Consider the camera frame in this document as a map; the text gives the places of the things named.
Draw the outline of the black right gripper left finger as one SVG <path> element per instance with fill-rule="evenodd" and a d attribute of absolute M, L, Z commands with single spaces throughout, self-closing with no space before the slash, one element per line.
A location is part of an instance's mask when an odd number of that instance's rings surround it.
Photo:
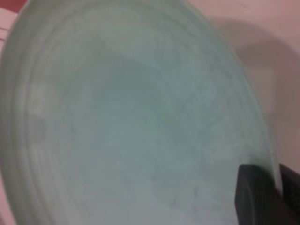
<path fill-rule="evenodd" d="M 273 177 L 256 165 L 240 165 L 235 192 L 239 225 L 298 225 L 300 206 L 289 206 Z"/>

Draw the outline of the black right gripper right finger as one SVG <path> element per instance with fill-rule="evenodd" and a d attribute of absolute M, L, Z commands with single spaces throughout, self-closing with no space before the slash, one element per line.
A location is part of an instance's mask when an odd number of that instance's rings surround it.
<path fill-rule="evenodd" d="M 283 183 L 283 196 L 289 206 L 300 205 L 300 175 L 281 164 L 280 171 Z"/>

